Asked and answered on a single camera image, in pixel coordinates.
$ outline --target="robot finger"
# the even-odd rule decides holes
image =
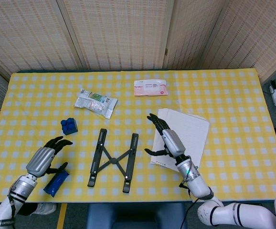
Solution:
[[[158,119],[158,117],[154,114],[150,114],[150,116],[147,116],[147,118],[153,122],[153,124],[155,125],[156,129],[158,130],[158,132],[160,133],[160,135],[162,135],[162,131],[165,129],[163,124],[161,123],[161,121]]]
[[[167,153],[167,151],[166,150],[160,150],[160,151],[156,151],[156,152],[154,152],[154,151],[151,151],[151,150],[149,150],[149,149],[144,149],[149,155],[151,155],[151,156],[163,156],[163,155],[167,155],[168,153]]]
[[[73,143],[71,141],[66,140],[66,139],[64,139],[62,141],[59,141],[58,143],[56,143],[55,146],[52,147],[52,149],[55,150],[54,155],[56,155],[58,152],[60,152],[64,146],[69,146],[69,145],[72,145],[72,144]]]
[[[159,121],[161,122],[161,125],[164,127],[164,129],[170,129],[169,125],[166,123],[165,120],[159,118]]]
[[[60,173],[62,172],[68,165],[68,162],[63,163],[59,168],[48,168],[46,173],[52,174],[52,173]]]
[[[54,139],[51,139],[49,142],[47,142],[44,147],[53,148],[55,143],[57,143],[59,140],[61,140],[63,136],[56,137]]]

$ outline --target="snack package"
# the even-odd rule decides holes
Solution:
[[[79,108],[87,108],[88,110],[94,111],[109,119],[114,111],[117,101],[118,100],[115,98],[102,96],[81,89],[81,93],[74,106]]]
[[[165,80],[135,80],[134,81],[134,95],[168,95]]]

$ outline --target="foldable stand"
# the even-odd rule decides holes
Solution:
[[[126,151],[124,154],[122,154],[120,157],[114,158],[114,157],[110,156],[110,154],[108,153],[108,151],[106,150],[106,148],[104,146],[106,134],[107,134],[106,129],[101,129],[100,130],[98,142],[96,144],[96,151],[95,151],[95,155],[94,155],[94,160],[91,164],[90,177],[89,177],[89,181],[88,181],[87,186],[89,186],[89,187],[95,186],[97,174],[103,168],[108,166],[109,164],[115,164],[115,165],[118,166],[118,168],[120,169],[121,173],[124,176],[123,192],[129,193],[130,182],[131,182],[132,176],[133,176],[134,163],[135,163],[135,157],[136,157],[136,150],[137,150],[139,135],[138,134],[132,134],[132,141],[130,143],[130,149],[128,151]],[[107,161],[106,163],[104,163],[103,165],[101,165],[99,167],[100,160],[101,160],[101,155],[102,155],[103,151],[106,154],[106,156],[108,157],[109,161]],[[128,155],[127,170],[125,172],[124,169],[122,168],[122,166],[120,165],[119,161],[121,159],[123,159],[124,157],[126,157],[127,155]]]

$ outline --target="wall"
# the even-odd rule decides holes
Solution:
[[[202,69],[256,68],[260,82],[276,70],[276,1],[231,0],[220,15]]]
[[[21,70],[276,70],[276,1],[0,0],[0,106]]]

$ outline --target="pink and white package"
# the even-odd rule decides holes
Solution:
[[[135,96],[168,95],[165,80],[135,80]]]

